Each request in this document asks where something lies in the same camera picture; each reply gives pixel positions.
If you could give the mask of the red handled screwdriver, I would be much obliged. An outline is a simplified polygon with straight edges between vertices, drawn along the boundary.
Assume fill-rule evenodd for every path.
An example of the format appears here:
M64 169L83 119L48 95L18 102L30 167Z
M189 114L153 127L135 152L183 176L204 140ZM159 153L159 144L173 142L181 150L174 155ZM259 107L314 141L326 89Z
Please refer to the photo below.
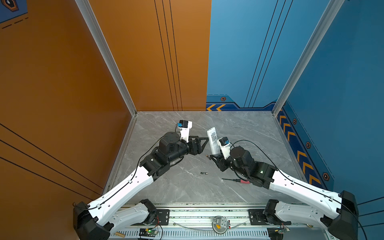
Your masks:
M236 182L236 183L241 183L241 184L250 184L249 181L244 181L241 179L222 179L222 181L231 181L231 182Z

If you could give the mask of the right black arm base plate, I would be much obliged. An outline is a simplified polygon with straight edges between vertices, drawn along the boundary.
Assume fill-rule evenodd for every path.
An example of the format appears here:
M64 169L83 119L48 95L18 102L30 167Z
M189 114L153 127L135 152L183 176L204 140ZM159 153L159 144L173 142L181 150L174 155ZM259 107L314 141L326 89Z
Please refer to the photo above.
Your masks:
M262 209L249 209L248 214L252 226L264 226L269 224L264 215L264 210Z

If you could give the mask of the green circuit board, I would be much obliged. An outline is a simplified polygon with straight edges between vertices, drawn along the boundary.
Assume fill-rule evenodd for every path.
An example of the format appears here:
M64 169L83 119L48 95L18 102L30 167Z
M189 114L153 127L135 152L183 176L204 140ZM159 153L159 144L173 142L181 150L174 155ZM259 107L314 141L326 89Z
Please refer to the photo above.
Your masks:
M139 230L139 240L154 240L159 235L158 229L144 229Z

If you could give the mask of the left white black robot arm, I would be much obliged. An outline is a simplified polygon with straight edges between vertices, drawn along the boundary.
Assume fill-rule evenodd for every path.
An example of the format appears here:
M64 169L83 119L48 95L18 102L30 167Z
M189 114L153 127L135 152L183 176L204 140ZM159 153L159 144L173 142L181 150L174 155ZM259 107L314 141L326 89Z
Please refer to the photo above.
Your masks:
M73 227L81 240L107 240L111 235L135 224L149 225L155 221L156 207L141 200L134 207L122 210L132 197L165 174L186 155L199 155L209 142L207 137L189 136L177 132L160 137L143 154L136 169L118 185L98 199L74 205Z

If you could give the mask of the right small circuit board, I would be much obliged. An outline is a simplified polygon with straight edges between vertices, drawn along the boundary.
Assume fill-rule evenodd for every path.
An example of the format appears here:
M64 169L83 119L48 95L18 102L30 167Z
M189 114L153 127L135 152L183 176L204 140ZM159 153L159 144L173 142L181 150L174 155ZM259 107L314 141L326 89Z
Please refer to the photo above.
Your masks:
M284 226L284 225L281 225L277 230L275 230L275 232L279 235L283 235L284 233L287 233L290 231L290 228Z

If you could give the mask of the white remote control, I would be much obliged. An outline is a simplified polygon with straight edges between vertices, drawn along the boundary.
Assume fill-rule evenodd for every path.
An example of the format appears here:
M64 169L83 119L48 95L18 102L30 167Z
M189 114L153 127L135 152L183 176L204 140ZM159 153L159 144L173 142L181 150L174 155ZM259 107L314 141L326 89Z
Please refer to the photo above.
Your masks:
M217 136L216 128L213 127L211 129L207 130L207 135L209 138L209 143L210 143L212 155L214 155L214 156L219 155L221 152L221 149L218 145L218 136Z

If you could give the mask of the round grey power socket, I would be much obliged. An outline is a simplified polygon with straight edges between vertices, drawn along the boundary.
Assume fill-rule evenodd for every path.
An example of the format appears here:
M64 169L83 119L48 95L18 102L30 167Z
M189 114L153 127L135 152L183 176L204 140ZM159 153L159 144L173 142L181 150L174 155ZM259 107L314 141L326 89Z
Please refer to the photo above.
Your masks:
M216 216L212 220L212 228L215 233L223 235L230 228L230 221L222 216Z

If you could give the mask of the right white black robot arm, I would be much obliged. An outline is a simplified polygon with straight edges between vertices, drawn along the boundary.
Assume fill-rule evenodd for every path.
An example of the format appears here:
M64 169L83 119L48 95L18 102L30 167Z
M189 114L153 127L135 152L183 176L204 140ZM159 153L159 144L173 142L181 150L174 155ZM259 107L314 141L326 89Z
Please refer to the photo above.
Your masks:
M280 171L276 166L255 161L243 147L223 148L219 155L210 155L221 171L227 169L242 175L251 184L288 195L304 206L269 200L264 210L273 225L291 222L325 229L339 240L358 239L359 211L354 194L324 190Z

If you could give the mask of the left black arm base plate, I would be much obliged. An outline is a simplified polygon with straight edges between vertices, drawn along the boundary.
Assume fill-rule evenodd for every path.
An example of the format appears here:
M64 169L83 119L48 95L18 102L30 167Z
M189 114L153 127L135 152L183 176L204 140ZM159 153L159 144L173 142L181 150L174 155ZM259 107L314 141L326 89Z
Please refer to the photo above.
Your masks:
M170 220L170 210L169 209L157 209L155 217L151 222L151 225L160 224L161 226L168 226Z

